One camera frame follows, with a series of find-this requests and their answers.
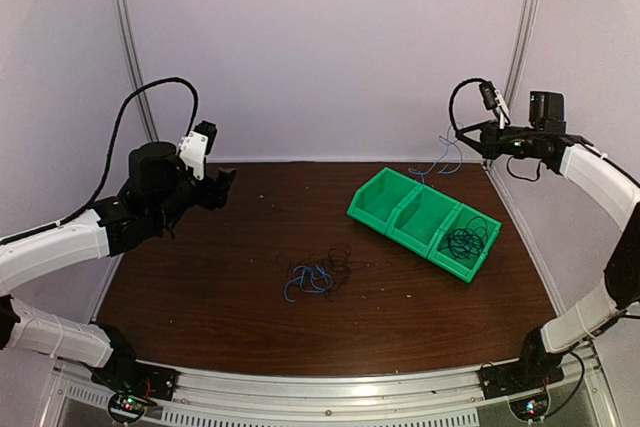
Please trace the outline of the green three-compartment bin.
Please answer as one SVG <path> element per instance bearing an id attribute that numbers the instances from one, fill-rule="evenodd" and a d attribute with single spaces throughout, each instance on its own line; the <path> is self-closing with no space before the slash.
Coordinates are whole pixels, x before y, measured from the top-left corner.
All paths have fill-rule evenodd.
<path id="1" fill-rule="evenodd" d="M 387 167 L 356 191 L 347 215 L 465 283 L 484 265 L 502 227 Z"/>

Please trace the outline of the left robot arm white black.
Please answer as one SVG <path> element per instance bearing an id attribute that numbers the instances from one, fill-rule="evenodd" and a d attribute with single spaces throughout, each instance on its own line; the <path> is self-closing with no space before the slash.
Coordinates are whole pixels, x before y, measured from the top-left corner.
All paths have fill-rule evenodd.
<path id="1" fill-rule="evenodd" d="M 36 309 L 13 296 L 19 286 L 84 261 L 116 257 L 172 233 L 187 210 L 225 206 L 236 177 L 206 173 L 211 148 L 201 134 L 175 146 L 147 143 L 128 158 L 117 195 L 92 201 L 72 220 L 1 241 L 1 346 L 79 362 L 114 389 L 133 391 L 144 380 L 133 347 L 112 326 L 81 324 Z"/>

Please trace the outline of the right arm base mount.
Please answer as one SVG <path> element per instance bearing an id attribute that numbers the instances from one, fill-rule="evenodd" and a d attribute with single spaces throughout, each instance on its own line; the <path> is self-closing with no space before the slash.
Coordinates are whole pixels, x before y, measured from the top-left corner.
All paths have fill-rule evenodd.
<path id="1" fill-rule="evenodd" d="M 485 363 L 478 369 L 477 375 L 486 400 L 541 390 L 565 378 L 558 366 L 552 367 L 547 373 L 525 374 L 518 361 L 500 365 Z"/>

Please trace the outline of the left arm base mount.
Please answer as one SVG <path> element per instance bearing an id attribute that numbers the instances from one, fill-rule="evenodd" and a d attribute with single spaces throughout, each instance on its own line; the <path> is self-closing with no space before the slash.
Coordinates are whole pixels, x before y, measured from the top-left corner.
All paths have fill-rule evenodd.
<path id="1" fill-rule="evenodd" d="M 108 362 L 102 368 L 89 366 L 88 370 L 92 382 L 112 392 L 144 400 L 172 400 L 178 380 L 178 371 L 175 369 L 131 359 Z"/>

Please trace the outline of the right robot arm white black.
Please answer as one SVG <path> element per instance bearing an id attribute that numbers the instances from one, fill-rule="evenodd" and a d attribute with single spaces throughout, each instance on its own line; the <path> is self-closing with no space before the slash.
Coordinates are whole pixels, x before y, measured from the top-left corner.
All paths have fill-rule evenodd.
<path id="1" fill-rule="evenodd" d="M 493 119 L 454 128 L 457 140 L 485 160 L 502 156 L 539 161 L 592 201 L 617 227 L 620 237 L 601 280 L 565 313 L 525 338 L 512 377 L 530 389 L 581 341 L 603 332 L 639 301 L 639 183 L 595 145 L 567 130 L 564 97 L 533 91 L 528 123 L 511 122 L 506 101 L 489 80 L 477 78 L 482 102 Z"/>

